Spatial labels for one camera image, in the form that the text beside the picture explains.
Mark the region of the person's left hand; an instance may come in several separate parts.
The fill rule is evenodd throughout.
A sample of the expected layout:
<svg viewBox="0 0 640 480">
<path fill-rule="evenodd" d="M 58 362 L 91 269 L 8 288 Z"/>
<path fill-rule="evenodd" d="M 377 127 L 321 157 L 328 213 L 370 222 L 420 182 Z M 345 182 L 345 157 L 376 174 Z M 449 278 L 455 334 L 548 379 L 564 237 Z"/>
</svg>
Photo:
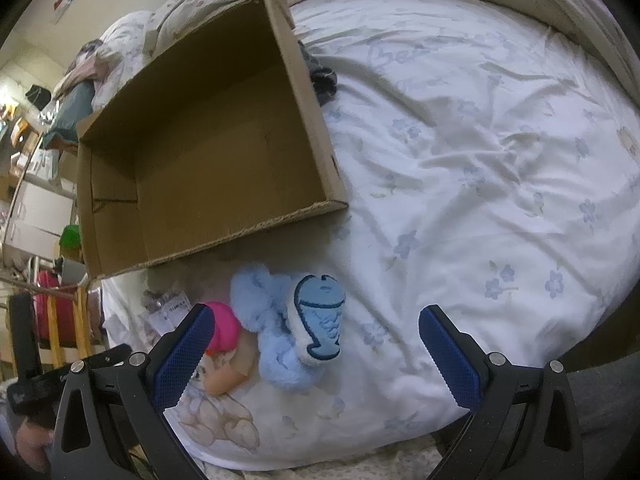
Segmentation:
<svg viewBox="0 0 640 480">
<path fill-rule="evenodd" d="M 54 441 L 54 431 L 25 418 L 15 434 L 15 449 L 27 466 L 40 474 L 50 470 L 46 447 Z"/>
</svg>

